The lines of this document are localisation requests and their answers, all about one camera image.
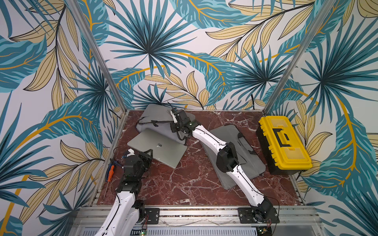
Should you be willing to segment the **grey zippered laptop bag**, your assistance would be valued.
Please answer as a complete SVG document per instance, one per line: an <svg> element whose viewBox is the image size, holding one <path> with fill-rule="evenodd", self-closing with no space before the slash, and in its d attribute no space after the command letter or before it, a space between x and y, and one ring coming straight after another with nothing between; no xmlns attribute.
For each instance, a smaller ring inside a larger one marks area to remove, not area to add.
<svg viewBox="0 0 378 236"><path fill-rule="evenodd" d="M165 137L168 137L178 143L185 145L186 139L189 137L182 132L179 132L179 134L177 134L171 131L170 124L171 122L173 122L173 118L170 113L171 109L176 108L168 108L156 104L148 105L141 115L136 125L136 129L140 133L146 129L151 129L155 132L158 132L159 134L162 134Z"/></svg>

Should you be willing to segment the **silver laptop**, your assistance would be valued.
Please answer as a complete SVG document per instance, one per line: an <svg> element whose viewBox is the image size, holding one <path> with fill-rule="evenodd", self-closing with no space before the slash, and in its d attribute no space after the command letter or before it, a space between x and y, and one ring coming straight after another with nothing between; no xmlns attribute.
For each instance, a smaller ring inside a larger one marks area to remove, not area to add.
<svg viewBox="0 0 378 236"><path fill-rule="evenodd" d="M141 152L152 150L152 157L175 169L187 150L187 146L178 143L151 129L146 129L128 142L128 146Z"/></svg>

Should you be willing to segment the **grey laptop sleeve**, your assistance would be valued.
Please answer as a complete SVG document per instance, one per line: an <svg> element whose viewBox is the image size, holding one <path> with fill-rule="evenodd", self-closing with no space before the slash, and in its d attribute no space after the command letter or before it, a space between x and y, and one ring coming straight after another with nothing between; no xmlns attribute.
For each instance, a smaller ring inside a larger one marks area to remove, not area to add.
<svg viewBox="0 0 378 236"><path fill-rule="evenodd" d="M232 142L235 145L238 161L242 165L242 168L249 179L261 176L266 171L265 164L261 161L252 146L247 142L243 133L236 126L232 124L220 126L210 132L219 139L227 143ZM226 173L223 173L218 169L216 165L217 156L215 153L204 143L201 143L201 145L212 163L222 187L226 190L235 187L237 185L236 182Z"/></svg>

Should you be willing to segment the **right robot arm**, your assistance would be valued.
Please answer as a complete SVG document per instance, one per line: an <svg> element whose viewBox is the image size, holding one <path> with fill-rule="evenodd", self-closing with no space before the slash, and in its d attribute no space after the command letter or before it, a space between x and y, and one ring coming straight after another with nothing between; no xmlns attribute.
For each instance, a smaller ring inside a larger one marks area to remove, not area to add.
<svg viewBox="0 0 378 236"><path fill-rule="evenodd" d="M205 144L216 155L217 168L231 177L243 191L251 206L252 213L246 214L258 223L278 223L279 211L276 211L269 197L263 195L247 177L238 160L234 143L225 142L196 120L191 120L184 110L171 109L172 132L181 131Z"/></svg>

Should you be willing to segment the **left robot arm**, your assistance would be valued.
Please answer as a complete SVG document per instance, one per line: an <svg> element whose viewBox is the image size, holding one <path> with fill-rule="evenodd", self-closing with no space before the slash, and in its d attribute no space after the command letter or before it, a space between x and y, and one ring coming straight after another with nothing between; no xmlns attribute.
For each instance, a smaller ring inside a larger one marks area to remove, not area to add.
<svg viewBox="0 0 378 236"><path fill-rule="evenodd" d="M145 219L145 208L137 196L142 177L152 164L153 150L135 154L129 149L124 156L123 175L116 189L115 202L97 236L130 236L136 223Z"/></svg>

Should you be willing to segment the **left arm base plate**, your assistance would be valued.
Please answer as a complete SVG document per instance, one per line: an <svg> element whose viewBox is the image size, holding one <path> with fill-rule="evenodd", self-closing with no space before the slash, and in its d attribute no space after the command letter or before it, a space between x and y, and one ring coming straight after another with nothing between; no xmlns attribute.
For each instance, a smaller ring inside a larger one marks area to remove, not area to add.
<svg viewBox="0 0 378 236"><path fill-rule="evenodd" d="M159 208L145 208L143 213L143 223L147 226L159 224L160 209Z"/></svg>

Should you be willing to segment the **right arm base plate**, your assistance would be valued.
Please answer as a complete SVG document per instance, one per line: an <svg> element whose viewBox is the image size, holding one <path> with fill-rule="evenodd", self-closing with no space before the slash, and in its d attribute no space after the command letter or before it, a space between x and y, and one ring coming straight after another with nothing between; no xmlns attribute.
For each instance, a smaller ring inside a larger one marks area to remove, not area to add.
<svg viewBox="0 0 378 236"><path fill-rule="evenodd" d="M278 212L273 207L269 210L259 210L256 207L240 207L237 209L241 224L279 223Z"/></svg>

